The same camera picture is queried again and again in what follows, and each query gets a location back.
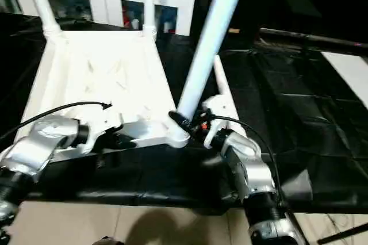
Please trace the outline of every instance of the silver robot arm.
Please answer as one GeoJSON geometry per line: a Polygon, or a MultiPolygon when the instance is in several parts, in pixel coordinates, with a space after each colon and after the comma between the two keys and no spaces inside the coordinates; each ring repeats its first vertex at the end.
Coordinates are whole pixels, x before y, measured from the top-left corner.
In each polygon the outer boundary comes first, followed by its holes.
{"type": "Polygon", "coordinates": [[[10,225],[57,149],[87,142],[89,127],[58,115],[35,122],[0,161],[0,227],[10,225]]]}
{"type": "Polygon", "coordinates": [[[304,238],[278,205],[277,190],[267,164],[261,158],[258,144],[229,129],[207,109],[192,122],[179,113],[169,116],[206,148],[214,148],[232,171],[233,181],[243,205],[248,233],[253,245],[302,245],[304,238]]]}

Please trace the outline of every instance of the black plastic sheet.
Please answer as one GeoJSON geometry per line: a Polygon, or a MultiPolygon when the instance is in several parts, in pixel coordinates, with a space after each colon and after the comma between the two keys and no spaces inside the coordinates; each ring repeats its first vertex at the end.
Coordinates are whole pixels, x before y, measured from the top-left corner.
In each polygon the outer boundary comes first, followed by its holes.
{"type": "MultiPolygon", "coordinates": [[[[121,30],[85,21],[59,23],[64,30],[121,30]]],[[[0,27],[7,74],[1,80],[0,130],[5,132],[20,121],[45,40],[38,18],[0,14],[0,27]]],[[[188,37],[169,35],[159,36],[157,46],[177,103],[195,45],[188,37]]],[[[220,55],[240,119],[277,154],[292,209],[368,213],[368,112],[322,54],[253,48],[220,55]]],[[[211,75],[202,99],[216,93],[211,75]]],[[[1,147],[10,143],[11,138],[1,147]]],[[[51,164],[30,199],[184,206],[206,213],[239,205],[227,166],[200,144],[180,150],[161,145],[102,158],[101,168],[96,156],[51,164]]]]}

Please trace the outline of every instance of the floor tile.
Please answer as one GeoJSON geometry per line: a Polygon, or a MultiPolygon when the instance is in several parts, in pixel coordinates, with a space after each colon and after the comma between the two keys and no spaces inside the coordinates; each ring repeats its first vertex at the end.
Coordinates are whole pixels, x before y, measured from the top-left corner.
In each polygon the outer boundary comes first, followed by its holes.
{"type": "Polygon", "coordinates": [[[227,212],[231,245],[251,245],[248,221],[244,210],[230,209],[227,212]]]}
{"type": "Polygon", "coordinates": [[[226,215],[182,208],[122,207],[115,238],[126,245],[230,245],[226,215]]]}
{"type": "MultiPolygon", "coordinates": [[[[327,236],[345,231],[368,222],[368,215],[297,213],[296,217],[305,236],[311,244],[327,236]]],[[[368,233],[360,233],[346,239],[338,240],[330,245],[363,245],[366,244],[368,233]]]]}
{"type": "Polygon", "coordinates": [[[92,245],[112,236],[119,206],[24,202],[8,232],[10,245],[92,245]]]}

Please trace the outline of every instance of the white tube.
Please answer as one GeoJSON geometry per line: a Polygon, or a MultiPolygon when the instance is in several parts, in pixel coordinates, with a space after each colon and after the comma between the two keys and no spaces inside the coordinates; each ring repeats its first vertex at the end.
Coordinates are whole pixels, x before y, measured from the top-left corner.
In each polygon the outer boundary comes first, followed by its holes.
{"type": "Polygon", "coordinates": [[[153,36],[156,41],[157,29],[155,25],[155,5],[154,0],[144,0],[144,25],[145,36],[153,36]]]}
{"type": "MultiPolygon", "coordinates": [[[[214,69],[214,75],[216,77],[218,91],[220,92],[220,94],[222,94],[225,97],[226,108],[228,110],[229,117],[232,117],[238,120],[239,116],[237,114],[234,99],[232,98],[229,83],[228,83],[228,80],[226,79],[224,67],[223,67],[223,64],[221,63],[221,59],[219,55],[216,55],[214,57],[213,69],[214,69]]],[[[230,125],[230,128],[233,129],[235,132],[241,134],[244,137],[247,136],[246,131],[240,124],[230,121],[229,125],[230,125]]]]}
{"type": "MultiPolygon", "coordinates": [[[[178,112],[190,120],[202,96],[213,66],[214,56],[223,42],[237,2],[238,0],[212,0],[178,106],[178,112]]],[[[177,138],[182,140],[185,136],[184,131],[177,132],[179,132],[177,138]]]]}
{"type": "Polygon", "coordinates": [[[51,6],[48,0],[35,0],[37,10],[40,13],[40,17],[43,24],[45,36],[50,36],[52,34],[60,33],[60,26],[57,24],[51,6]]]}

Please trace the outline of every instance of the black table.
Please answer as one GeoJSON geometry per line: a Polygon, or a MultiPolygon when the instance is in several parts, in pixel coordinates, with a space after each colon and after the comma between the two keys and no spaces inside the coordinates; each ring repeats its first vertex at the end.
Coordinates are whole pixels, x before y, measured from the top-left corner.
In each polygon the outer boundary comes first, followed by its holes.
{"type": "MultiPolygon", "coordinates": [[[[86,21],[58,22],[64,30],[122,30],[86,21]]],[[[5,132],[21,119],[45,39],[34,17],[0,14],[0,29],[0,132],[5,132]]],[[[195,45],[176,35],[159,36],[156,44],[178,103],[195,45]]],[[[277,154],[292,210],[368,213],[368,111],[321,53],[254,47],[222,51],[220,56],[240,119],[261,133],[277,154]]],[[[202,99],[216,93],[211,75],[202,99]]],[[[207,162],[216,156],[191,142],[182,149],[160,145],[107,154],[99,169],[94,156],[54,163],[29,199],[222,213],[239,202],[227,166],[207,162]]]]}

